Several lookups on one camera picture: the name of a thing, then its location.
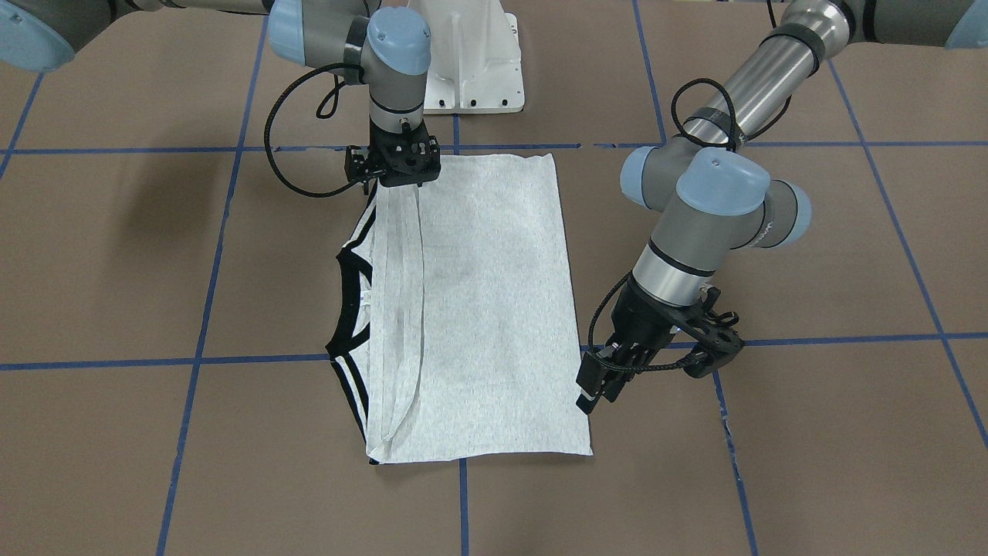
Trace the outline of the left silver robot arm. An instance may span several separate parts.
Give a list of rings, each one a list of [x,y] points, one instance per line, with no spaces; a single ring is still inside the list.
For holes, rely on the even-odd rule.
[[[744,348],[738,316],[714,310],[710,279],[726,254],[776,249],[810,225],[811,203],[793,183],[773,179],[741,155],[768,131],[793,93],[852,43],[946,49],[986,46],[984,1],[790,1],[770,34],[691,116],[670,114],[676,134],[640,147],[621,169],[624,196],[660,219],[631,271],[604,296],[613,334],[588,338],[576,405],[590,414],[613,402],[633,377],[683,370],[702,378]]]

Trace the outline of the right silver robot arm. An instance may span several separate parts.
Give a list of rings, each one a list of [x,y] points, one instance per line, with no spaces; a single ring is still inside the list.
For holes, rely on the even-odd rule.
[[[308,69],[287,91],[333,75],[320,119],[334,115],[344,87],[367,86],[370,142],[348,147],[343,169],[349,184],[423,185],[440,176],[440,147],[423,121],[431,29],[407,7],[378,1],[4,1],[2,60],[52,73],[124,15],[162,9],[265,15],[272,50]]]

